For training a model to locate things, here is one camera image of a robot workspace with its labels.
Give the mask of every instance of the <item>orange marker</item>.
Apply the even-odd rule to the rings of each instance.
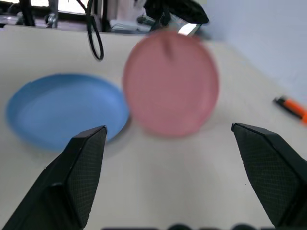
[[[286,97],[275,98],[274,101],[307,124],[307,110],[298,102]]]

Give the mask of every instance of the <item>blue plate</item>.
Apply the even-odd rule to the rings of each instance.
[[[56,74],[23,86],[10,100],[6,118],[22,139],[63,150],[76,134],[106,125],[111,140],[129,117],[122,92],[85,74]]]

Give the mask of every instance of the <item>plastic plate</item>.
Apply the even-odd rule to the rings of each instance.
[[[197,132],[215,107],[219,81],[210,53],[197,39],[159,31],[130,53],[123,76],[131,115],[151,132]]]
[[[56,74],[28,83],[6,109],[19,137],[50,150],[63,150],[73,136],[102,125],[111,140],[128,117],[121,90],[85,74]]]

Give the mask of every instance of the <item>cable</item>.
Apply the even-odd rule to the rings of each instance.
[[[100,34],[99,31],[97,29],[97,24],[95,22],[95,19],[93,16],[91,16],[91,10],[92,10],[92,5],[93,5],[93,0],[88,0],[87,3],[87,8],[85,7],[85,5],[81,2],[81,0],[76,0],[81,7],[84,9],[85,13],[86,13],[86,27],[87,27],[87,35],[88,35],[88,40],[93,52],[93,55],[95,56],[95,58],[98,61],[102,61],[102,59],[104,59],[104,48],[102,46],[102,41],[100,38]],[[99,43],[99,49],[100,49],[100,55],[97,54],[95,46],[94,46],[94,42],[93,42],[93,35],[92,35],[92,27],[96,33],[97,39],[98,39],[98,43]]]
[[[13,3],[12,5],[10,5],[10,7],[8,8],[8,10],[6,12],[7,13],[12,13],[11,10],[13,9],[14,6],[19,7],[19,3]]]

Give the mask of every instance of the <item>white wall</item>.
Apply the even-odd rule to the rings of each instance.
[[[307,0],[207,0],[203,6],[213,39],[231,43],[307,104]]]

